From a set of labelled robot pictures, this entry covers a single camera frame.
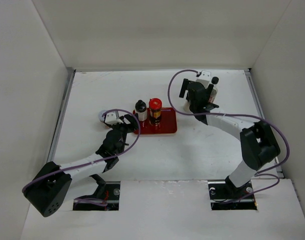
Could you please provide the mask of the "jar with white pink lid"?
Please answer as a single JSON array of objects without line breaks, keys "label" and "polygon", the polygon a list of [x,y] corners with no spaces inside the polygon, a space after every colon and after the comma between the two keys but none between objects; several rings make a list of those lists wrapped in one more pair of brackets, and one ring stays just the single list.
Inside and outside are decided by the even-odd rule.
[{"label": "jar with white pink lid", "polygon": [[107,114],[107,110],[101,110],[99,113],[98,113],[98,119],[101,123],[104,123],[105,122],[105,119],[106,119],[106,114]]}]

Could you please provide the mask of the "white bottle black cap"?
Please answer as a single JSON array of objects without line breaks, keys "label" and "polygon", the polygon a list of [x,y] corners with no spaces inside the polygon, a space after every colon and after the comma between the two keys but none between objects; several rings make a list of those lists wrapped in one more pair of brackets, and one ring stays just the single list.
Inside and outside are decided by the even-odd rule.
[{"label": "white bottle black cap", "polygon": [[148,118],[147,105],[143,100],[138,100],[134,106],[135,112],[138,114],[138,120],[144,122]]}]

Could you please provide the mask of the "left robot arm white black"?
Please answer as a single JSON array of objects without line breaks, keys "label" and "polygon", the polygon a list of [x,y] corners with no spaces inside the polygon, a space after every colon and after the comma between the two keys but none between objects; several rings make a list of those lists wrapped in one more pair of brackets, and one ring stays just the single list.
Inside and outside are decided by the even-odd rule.
[{"label": "left robot arm white black", "polygon": [[119,161],[119,156],[132,148],[126,139],[129,133],[141,131],[139,117],[129,111],[119,116],[120,112],[121,109],[112,109],[102,114],[110,131],[95,153],[67,164],[50,161],[23,187],[23,196],[43,217],[53,215],[72,198],[70,188],[74,183],[111,170]]}]

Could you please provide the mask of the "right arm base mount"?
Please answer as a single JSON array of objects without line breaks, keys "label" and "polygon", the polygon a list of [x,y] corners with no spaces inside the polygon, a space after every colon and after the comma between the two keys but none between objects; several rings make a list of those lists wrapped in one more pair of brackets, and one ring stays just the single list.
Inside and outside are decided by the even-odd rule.
[{"label": "right arm base mount", "polygon": [[213,211],[257,210],[257,203],[251,182],[248,182],[237,193],[229,193],[224,181],[209,181],[208,191],[210,207]]}]

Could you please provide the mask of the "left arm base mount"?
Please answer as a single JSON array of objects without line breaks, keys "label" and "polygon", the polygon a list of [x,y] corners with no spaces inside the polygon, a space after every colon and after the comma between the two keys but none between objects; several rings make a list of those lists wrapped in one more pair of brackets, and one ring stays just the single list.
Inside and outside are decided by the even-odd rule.
[{"label": "left arm base mount", "polygon": [[121,182],[105,181],[98,174],[91,175],[91,184],[96,183],[92,194],[78,196],[73,201],[73,211],[118,211],[120,205]]}]

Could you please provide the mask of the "red lid sauce jar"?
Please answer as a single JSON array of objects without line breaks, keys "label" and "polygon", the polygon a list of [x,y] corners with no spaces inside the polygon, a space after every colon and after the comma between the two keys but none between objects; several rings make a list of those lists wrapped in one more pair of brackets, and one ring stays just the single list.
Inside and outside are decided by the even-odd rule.
[{"label": "red lid sauce jar", "polygon": [[149,106],[149,121],[152,125],[159,125],[162,118],[162,101],[159,98],[151,98]]}]

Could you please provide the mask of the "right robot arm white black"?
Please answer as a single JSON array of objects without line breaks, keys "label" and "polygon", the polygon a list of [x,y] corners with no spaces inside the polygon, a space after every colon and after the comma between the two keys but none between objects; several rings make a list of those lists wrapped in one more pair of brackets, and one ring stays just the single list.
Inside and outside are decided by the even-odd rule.
[{"label": "right robot arm white black", "polygon": [[221,112],[214,113],[214,110],[220,110],[219,106],[211,101],[211,94],[218,82],[219,78],[216,76],[207,86],[185,78],[179,97],[183,98],[187,94],[189,110],[198,121],[239,140],[242,160],[226,177],[224,185],[225,194],[230,198],[236,198],[257,171],[277,157],[281,150],[270,125],[262,119],[251,122]]}]

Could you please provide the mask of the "jar with dark grey lid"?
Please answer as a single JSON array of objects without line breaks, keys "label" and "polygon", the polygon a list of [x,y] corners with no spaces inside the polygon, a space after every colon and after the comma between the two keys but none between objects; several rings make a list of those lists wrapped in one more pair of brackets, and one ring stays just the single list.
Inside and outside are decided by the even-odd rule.
[{"label": "jar with dark grey lid", "polygon": [[185,101],[184,103],[184,106],[183,106],[183,110],[186,112],[186,113],[190,113],[191,110],[190,110],[190,102],[189,101]]}]

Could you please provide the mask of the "tall clear bottle black cap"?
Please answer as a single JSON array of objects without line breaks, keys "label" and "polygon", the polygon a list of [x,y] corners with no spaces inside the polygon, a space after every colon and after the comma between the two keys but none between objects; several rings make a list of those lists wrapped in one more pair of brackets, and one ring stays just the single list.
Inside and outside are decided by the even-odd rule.
[{"label": "tall clear bottle black cap", "polygon": [[209,97],[209,102],[213,103],[215,101],[215,98],[217,96],[218,93],[218,89],[217,89],[217,84],[219,82],[219,78],[217,76],[214,76],[211,81],[210,81],[210,85],[213,86],[210,97]]}]

